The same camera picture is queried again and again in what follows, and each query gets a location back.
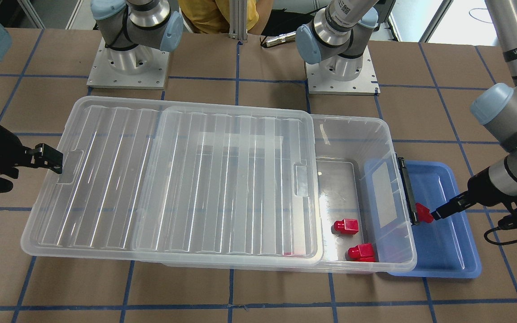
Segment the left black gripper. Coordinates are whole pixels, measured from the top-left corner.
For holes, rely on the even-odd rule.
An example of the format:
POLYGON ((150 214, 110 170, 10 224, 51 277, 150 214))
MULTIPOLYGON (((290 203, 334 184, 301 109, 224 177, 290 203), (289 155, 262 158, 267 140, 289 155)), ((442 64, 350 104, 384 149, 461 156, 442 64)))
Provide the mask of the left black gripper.
POLYGON ((509 215, 503 217, 497 227, 500 230, 517 229, 517 193, 511 195, 499 190, 491 182, 489 173, 478 173, 470 178, 468 190, 431 211, 431 215, 433 219, 440 220, 461 213, 475 204, 487 207, 503 204, 509 215))

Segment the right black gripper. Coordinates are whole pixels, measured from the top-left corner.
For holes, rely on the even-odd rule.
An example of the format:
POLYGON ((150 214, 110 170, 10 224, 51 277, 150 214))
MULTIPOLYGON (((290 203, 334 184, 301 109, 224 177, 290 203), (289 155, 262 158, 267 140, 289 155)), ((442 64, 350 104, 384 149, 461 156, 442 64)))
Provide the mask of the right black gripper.
POLYGON ((9 178, 18 179, 18 167, 47 168, 56 174, 63 173, 63 154, 57 149, 40 143, 34 148, 24 146, 12 132, 0 125, 0 193, 13 189, 9 178))

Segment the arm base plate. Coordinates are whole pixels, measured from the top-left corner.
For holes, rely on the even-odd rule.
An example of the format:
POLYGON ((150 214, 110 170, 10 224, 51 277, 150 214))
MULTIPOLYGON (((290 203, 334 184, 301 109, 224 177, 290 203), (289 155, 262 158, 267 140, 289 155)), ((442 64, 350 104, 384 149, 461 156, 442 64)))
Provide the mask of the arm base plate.
POLYGON ((375 96, 381 93, 368 47, 355 59, 340 56, 304 63, 308 92, 321 95, 375 96))
POLYGON ((91 88, 163 90, 171 54, 138 45, 129 51, 105 47, 104 39, 89 72, 91 88))

